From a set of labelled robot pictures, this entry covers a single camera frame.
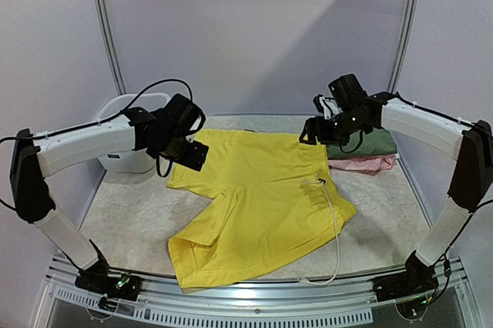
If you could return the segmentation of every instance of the yellow shirt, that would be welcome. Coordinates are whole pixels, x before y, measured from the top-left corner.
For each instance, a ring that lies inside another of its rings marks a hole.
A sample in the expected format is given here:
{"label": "yellow shirt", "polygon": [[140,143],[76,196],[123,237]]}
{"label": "yellow shirt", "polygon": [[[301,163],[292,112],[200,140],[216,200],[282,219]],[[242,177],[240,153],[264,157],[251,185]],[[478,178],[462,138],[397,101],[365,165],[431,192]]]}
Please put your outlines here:
{"label": "yellow shirt", "polygon": [[200,172],[176,166],[168,186],[213,201],[169,240],[182,288],[212,287],[270,273],[335,237],[320,186],[325,179],[339,232],[354,214],[330,180],[325,146],[300,144],[287,133],[204,129],[209,146]]}

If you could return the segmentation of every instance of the vertical metal post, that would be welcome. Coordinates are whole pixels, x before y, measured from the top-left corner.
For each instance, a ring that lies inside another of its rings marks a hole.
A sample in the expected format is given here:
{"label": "vertical metal post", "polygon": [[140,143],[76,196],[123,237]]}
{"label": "vertical metal post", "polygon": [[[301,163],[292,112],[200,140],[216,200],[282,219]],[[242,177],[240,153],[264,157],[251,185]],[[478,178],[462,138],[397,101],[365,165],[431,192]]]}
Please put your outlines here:
{"label": "vertical metal post", "polygon": [[120,70],[118,58],[116,57],[115,43],[113,41],[111,27],[109,24],[108,12],[105,0],[95,0],[96,11],[98,12],[101,34],[105,43],[106,54],[108,55],[109,67],[111,68],[113,81],[116,91],[123,95],[126,93],[125,83],[123,82],[122,71]]}
{"label": "vertical metal post", "polygon": [[394,93],[397,89],[397,81],[399,79],[399,75],[401,74],[407,44],[409,43],[409,35],[411,34],[411,26],[416,9],[416,1],[417,0],[407,0],[404,8],[404,17],[402,19],[401,25],[401,37],[399,39],[399,45],[397,47],[394,67],[392,68],[391,80],[389,81],[389,85],[387,88],[387,90],[391,93]]}

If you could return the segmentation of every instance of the white robotic arm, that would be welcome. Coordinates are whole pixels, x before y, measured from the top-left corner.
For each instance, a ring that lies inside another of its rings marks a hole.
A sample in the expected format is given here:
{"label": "white robotic arm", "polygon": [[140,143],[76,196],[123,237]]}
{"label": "white robotic arm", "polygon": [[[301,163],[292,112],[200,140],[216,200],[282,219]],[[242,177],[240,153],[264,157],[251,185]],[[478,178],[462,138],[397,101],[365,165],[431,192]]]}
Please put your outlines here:
{"label": "white robotic arm", "polygon": [[[192,130],[197,120],[199,127]],[[176,94],[153,112],[124,109],[103,122],[37,135],[24,129],[16,138],[10,173],[15,211],[39,228],[79,269],[76,286],[135,300],[140,278],[109,276],[109,265],[96,245],[56,209],[45,178],[89,159],[140,149],[156,160],[163,157],[170,165],[176,162],[199,171],[208,147],[186,137],[200,130],[204,122],[202,110]]]}
{"label": "white robotic arm", "polygon": [[320,115],[306,121],[300,142],[339,145],[350,134],[388,129],[414,137],[456,161],[449,197],[428,236],[406,261],[406,272],[377,278],[374,291],[379,300],[390,300],[436,289],[434,266],[446,256],[451,244],[467,225],[493,182],[493,138],[488,123],[475,124],[408,102],[387,92],[367,95],[352,74],[329,84],[342,112],[327,116],[316,97]]}

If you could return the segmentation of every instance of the folded fabric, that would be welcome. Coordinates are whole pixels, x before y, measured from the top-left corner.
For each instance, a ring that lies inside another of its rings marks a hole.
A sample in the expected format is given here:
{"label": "folded fabric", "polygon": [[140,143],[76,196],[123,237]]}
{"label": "folded fabric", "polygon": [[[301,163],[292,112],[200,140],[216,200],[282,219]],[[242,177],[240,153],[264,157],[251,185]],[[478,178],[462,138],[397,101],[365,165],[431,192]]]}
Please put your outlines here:
{"label": "folded fabric", "polygon": [[[345,152],[350,152],[360,140],[360,133],[351,134],[349,143],[343,147]],[[397,145],[391,133],[385,129],[374,129],[370,134],[363,136],[363,144],[359,149],[351,153],[344,153],[339,146],[327,146],[329,159],[346,159],[348,157],[385,156],[397,153]]]}
{"label": "folded fabric", "polygon": [[354,172],[380,172],[392,169],[395,163],[395,155],[353,157],[349,159],[329,159],[329,166]]}
{"label": "folded fabric", "polygon": [[324,179],[338,232],[355,213],[330,180],[325,146],[298,142],[298,135],[202,130],[209,146],[200,172],[176,166],[168,183],[214,199],[169,240],[182,288],[212,287],[262,276],[335,237],[321,186]]}

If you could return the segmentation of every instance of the white plastic bin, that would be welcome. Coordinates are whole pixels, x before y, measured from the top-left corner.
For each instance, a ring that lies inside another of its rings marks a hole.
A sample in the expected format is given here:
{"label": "white plastic bin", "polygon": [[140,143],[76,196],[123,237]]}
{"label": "white plastic bin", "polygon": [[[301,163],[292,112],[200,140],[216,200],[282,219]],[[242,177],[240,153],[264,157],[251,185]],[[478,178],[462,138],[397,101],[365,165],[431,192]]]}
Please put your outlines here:
{"label": "white plastic bin", "polygon": [[[132,101],[136,95],[121,95],[112,99],[99,112],[97,118],[104,119],[117,113]],[[163,107],[171,98],[166,93],[147,93],[141,95],[132,107],[142,107],[147,111],[153,111]],[[148,172],[156,164],[154,159],[142,149],[137,152],[117,152],[98,158],[101,165],[110,172]]]}

